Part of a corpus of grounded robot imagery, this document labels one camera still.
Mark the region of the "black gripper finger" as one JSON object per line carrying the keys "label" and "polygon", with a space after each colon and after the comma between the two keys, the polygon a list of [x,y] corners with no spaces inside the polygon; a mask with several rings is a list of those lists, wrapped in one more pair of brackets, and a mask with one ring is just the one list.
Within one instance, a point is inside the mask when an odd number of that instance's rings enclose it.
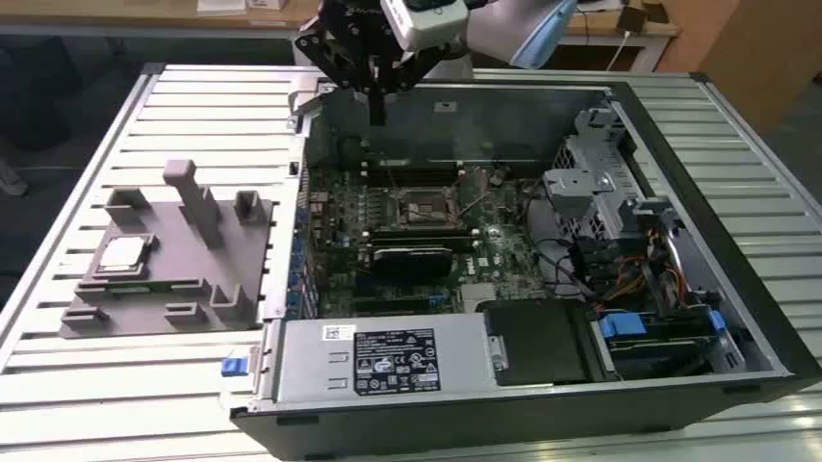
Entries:
{"label": "black gripper finger", "polygon": [[309,28],[298,34],[294,44],[340,88],[365,95],[370,124],[378,126],[380,88],[362,47],[364,34],[360,28],[357,31],[358,35],[350,31],[333,33],[329,39],[326,28]]}
{"label": "black gripper finger", "polygon": [[412,90],[445,58],[445,46],[434,46],[412,54],[402,60],[400,55],[378,58],[377,73],[377,125],[388,121],[388,97]]}

